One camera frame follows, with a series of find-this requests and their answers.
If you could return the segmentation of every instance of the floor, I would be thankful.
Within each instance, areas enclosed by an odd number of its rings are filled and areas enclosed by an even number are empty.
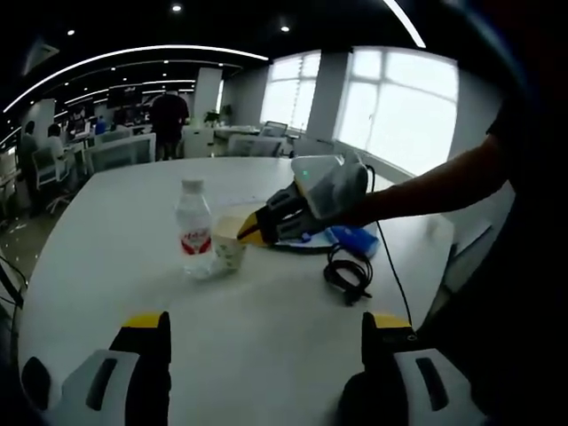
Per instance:
[[[53,215],[47,212],[29,218],[28,214],[16,217],[0,232],[0,248],[4,256],[29,278],[37,258],[59,218],[65,211],[61,206]]]

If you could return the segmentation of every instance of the black cable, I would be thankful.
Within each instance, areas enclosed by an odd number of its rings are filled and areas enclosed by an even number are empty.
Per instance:
[[[352,260],[338,259],[334,260],[334,256],[339,251],[346,251],[353,257],[358,259],[363,263],[365,268],[360,264],[356,264]],[[339,273],[340,270],[345,270],[352,273],[359,282],[358,284],[352,284]],[[343,298],[345,304],[348,306],[353,306],[361,297],[372,297],[369,295],[365,289],[369,287],[371,281],[373,280],[373,266],[369,262],[369,259],[360,253],[354,253],[347,248],[343,247],[341,244],[334,244],[329,252],[327,253],[327,266],[323,270],[323,276],[329,284],[339,287],[343,290]]]
[[[26,286],[26,288],[28,288],[28,279],[26,278],[26,276],[22,273],[22,271],[20,269],[18,269],[16,266],[14,266],[8,259],[6,259],[4,256],[0,256],[0,259],[4,260],[15,272],[18,273],[18,275],[23,279],[24,282],[24,286]]]
[[[368,170],[371,171],[372,173],[372,183],[371,183],[371,191],[373,192],[375,190],[375,181],[376,181],[376,174],[375,174],[375,168],[369,164],[367,164],[365,167],[367,167]],[[392,263],[392,257],[391,257],[391,252],[389,251],[389,246],[387,245],[387,241],[384,238],[384,233],[383,233],[383,229],[381,227],[381,224],[379,224],[379,221],[376,220],[376,225],[379,228],[379,233],[381,234],[381,238],[383,239],[383,244],[384,244],[384,250],[387,252],[387,258],[389,259],[389,264],[390,264],[390,268],[392,269],[392,274],[394,275],[394,279],[397,281],[398,284],[398,289],[400,290],[400,294],[402,295],[402,300],[405,303],[405,308],[406,308],[406,315],[408,317],[408,324],[410,324],[410,326],[412,326],[412,316],[410,315],[410,308],[408,307],[408,301],[406,300],[406,293],[405,290],[402,288],[402,284],[400,284],[400,279],[398,278],[398,274],[397,271],[394,267],[394,263]]]

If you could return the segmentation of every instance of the window frame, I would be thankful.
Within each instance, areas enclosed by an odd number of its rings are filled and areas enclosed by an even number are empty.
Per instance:
[[[357,54],[357,51],[379,51],[381,53],[381,71],[379,73],[378,77],[365,77],[365,76],[360,76],[360,75],[355,75],[353,73],[353,68],[355,67],[355,55]],[[343,95],[342,95],[342,101],[341,101],[341,105],[340,105],[340,114],[339,114],[339,120],[337,121],[337,125],[335,126],[335,130],[334,130],[334,139],[344,143],[348,146],[351,146],[351,143],[341,140],[339,138],[341,132],[342,132],[342,128],[344,125],[344,120],[345,120],[345,116],[346,116],[346,107],[347,107],[347,98],[349,96],[349,90],[351,89],[351,84],[352,83],[366,83],[366,84],[373,84],[376,90],[376,101],[375,101],[375,108],[374,108],[374,112],[372,113],[372,116],[369,118],[369,127],[368,127],[368,132],[367,132],[367,140],[365,141],[364,144],[362,144],[364,146],[364,148],[357,148],[357,147],[353,147],[354,149],[362,149],[364,150],[366,153],[377,156],[376,154],[373,154],[369,151],[369,143],[371,142],[371,137],[373,135],[373,129],[375,128],[375,120],[377,119],[378,116],[378,108],[379,108],[379,103],[381,102],[381,91],[382,89],[385,87],[385,85],[387,84],[391,84],[394,86],[398,86],[401,88],[406,88],[412,91],[419,91],[422,93],[425,93],[427,95],[430,96],[434,96],[436,98],[439,99],[443,99],[446,101],[449,101],[451,103],[453,103],[455,105],[456,108],[456,113],[457,113],[457,102],[458,102],[458,98],[459,98],[459,74],[457,75],[457,90],[456,90],[456,95],[455,95],[455,99],[451,98],[451,97],[447,97],[444,96],[442,94],[436,93],[434,91],[428,91],[422,88],[418,88],[418,87],[414,87],[408,84],[404,84],[404,83],[400,83],[397,82],[396,80],[393,80],[392,78],[389,78],[387,76],[387,66],[389,63],[389,59],[390,59],[390,53],[407,53],[407,54],[412,54],[414,56],[423,56],[424,58],[427,59],[432,59],[433,57],[436,57],[438,60],[441,61],[446,61],[448,63],[452,63],[452,65],[456,66],[456,73],[458,73],[458,69],[457,69],[457,65],[455,64],[455,61],[452,61],[449,58],[444,58],[432,53],[429,54],[423,54],[420,51],[414,51],[414,50],[408,50],[408,49],[402,49],[402,48],[384,48],[384,47],[375,47],[375,46],[357,46],[353,48],[353,54],[349,60],[348,63],[348,67],[347,67],[347,73],[346,73],[346,78],[345,78],[345,84],[343,87]],[[410,173],[413,174],[410,170],[405,170],[406,173]]]
[[[304,75],[304,66],[305,66],[305,63],[307,62],[306,58],[308,58],[309,56],[314,55],[314,54],[319,55],[318,72],[314,76],[305,76]],[[284,60],[289,60],[289,59],[300,59],[300,67],[298,69],[297,75],[293,76],[293,77],[273,78],[272,73],[273,73],[274,65],[279,61],[284,61]],[[275,59],[274,62],[272,63],[272,65],[270,66],[270,69],[268,70],[268,78],[266,79],[266,86],[264,88],[263,105],[262,105],[261,112],[260,112],[260,122],[264,123],[264,122],[267,122],[267,121],[274,121],[270,117],[268,117],[268,118],[263,117],[264,107],[266,105],[266,95],[269,92],[270,85],[273,84],[273,83],[295,82],[296,83],[296,93],[294,94],[294,102],[293,102],[294,106],[293,106],[292,111],[291,111],[289,122],[286,122],[286,124],[288,125],[289,129],[298,130],[298,131],[305,131],[308,127],[308,122],[310,121],[310,115],[312,114],[313,98],[314,97],[312,96],[312,102],[310,104],[310,113],[308,114],[308,116],[306,118],[306,122],[304,124],[304,127],[300,127],[300,128],[292,127],[292,123],[294,122],[294,118],[295,118],[295,115],[296,115],[297,101],[298,101],[298,98],[299,98],[299,95],[300,95],[300,86],[304,82],[313,82],[313,84],[314,84],[314,95],[315,95],[315,87],[317,85],[318,75],[320,73],[320,65],[321,65],[321,51],[305,51],[305,52],[302,52],[302,53],[298,53],[296,55],[289,55],[289,56],[286,56],[286,57],[283,57],[283,58]]]

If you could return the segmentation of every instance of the curved light strip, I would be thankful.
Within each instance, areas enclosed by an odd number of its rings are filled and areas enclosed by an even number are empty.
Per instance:
[[[402,10],[402,8],[398,5],[398,3],[395,0],[383,0],[383,1],[387,6],[389,6],[389,9],[395,15],[397,15],[398,20],[402,25],[404,25],[406,31],[408,31],[408,34],[412,37],[416,45],[418,47],[422,47],[423,49],[425,49],[426,44],[422,40],[422,37],[420,37],[420,34],[418,34],[418,30],[416,29],[410,18],[406,16],[405,11]]]
[[[89,64],[89,63],[94,62],[95,60],[99,60],[99,59],[111,58],[111,57],[116,56],[116,55],[123,55],[124,53],[133,53],[135,51],[159,51],[159,50],[164,50],[164,49],[180,49],[180,50],[185,49],[185,50],[194,50],[194,51],[220,51],[222,53],[231,53],[231,54],[234,54],[234,55],[246,56],[246,57],[253,58],[253,59],[268,60],[268,58],[266,58],[265,56],[255,55],[254,53],[247,53],[245,51],[236,51],[236,50],[233,50],[233,49],[226,49],[226,48],[223,48],[223,47],[198,46],[198,45],[194,45],[194,44],[160,44],[160,45],[157,45],[157,46],[133,47],[131,49],[123,49],[121,51],[111,51],[109,53],[103,53],[102,55],[98,55],[98,56],[95,56],[93,58],[82,60],[81,62],[77,62],[76,64],[70,65],[69,67],[65,67],[63,69],[60,69],[59,71],[53,73],[52,75],[48,75],[43,80],[40,80],[39,82],[34,84],[32,87],[30,87],[29,89],[24,91],[21,95],[19,95],[15,100],[13,100],[10,103],[10,105],[8,105],[6,108],[4,108],[3,112],[6,113],[10,108],[12,108],[18,102],[20,102],[20,100],[22,98],[24,98],[26,95],[28,95],[31,91],[34,91],[35,89],[37,89],[42,84],[49,82],[50,80],[57,77],[58,75],[62,75],[64,73],[66,73],[67,71],[70,71],[72,69],[80,67],[81,65]]]
[[[110,86],[109,89],[118,89],[120,87],[143,86],[145,84],[166,84],[166,83],[195,83],[195,80],[159,80],[159,81],[156,81],[156,82],[119,84],[117,86]]]
[[[108,91],[108,89],[103,89],[102,91],[93,91],[93,92],[91,92],[91,93],[87,93],[86,95],[82,95],[82,96],[79,96],[79,97],[77,97],[77,98],[73,98],[73,99],[67,100],[67,101],[65,102],[65,105],[70,104],[71,102],[75,102],[76,100],[79,100],[79,99],[88,98],[89,96],[92,96],[92,95],[98,95],[99,93],[103,93],[103,92],[105,92],[105,91]]]

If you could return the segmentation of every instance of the white table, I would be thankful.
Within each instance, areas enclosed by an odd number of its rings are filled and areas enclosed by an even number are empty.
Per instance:
[[[66,377],[121,324],[147,311],[171,318],[170,425],[321,424],[361,371],[364,311],[405,317],[383,248],[372,299],[353,307],[325,284],[324,256],[250,247],[239,272],[184,279],[174,205],[181,178],[206,178],[213,215],[266,200],[292,179],[289,160],[216,158],[138,165],[95,175],[67,208],[37,261],[21,319],[19,362],[48,368],[51,406]],[[419,327],[453,239],[441,216],[383,223]]]

